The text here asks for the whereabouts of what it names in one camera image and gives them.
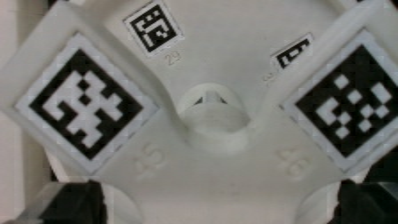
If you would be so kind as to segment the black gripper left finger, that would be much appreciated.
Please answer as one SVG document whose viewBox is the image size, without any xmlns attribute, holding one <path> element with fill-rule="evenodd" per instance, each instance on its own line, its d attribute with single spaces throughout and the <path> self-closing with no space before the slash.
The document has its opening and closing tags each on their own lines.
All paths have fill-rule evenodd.
<svg viewBox="0 0 398 224">
<path fill-rule="evenodd" d="M 49 204 L 40 212 L 44 224 L 107 224 L 107 206 L 102 184 L 54 182 L 47 187 Z"/>
</svg>

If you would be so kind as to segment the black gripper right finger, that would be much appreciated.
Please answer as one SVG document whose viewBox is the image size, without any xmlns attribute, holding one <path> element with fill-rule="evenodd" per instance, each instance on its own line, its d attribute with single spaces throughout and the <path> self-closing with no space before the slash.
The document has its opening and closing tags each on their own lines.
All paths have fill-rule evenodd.
<svg viewBox="0 0 398 224">
<path fill-rule="evenodd" d="M 331 224 L 398 224 L 398 183 L 342 182 Z"/>
</svg>

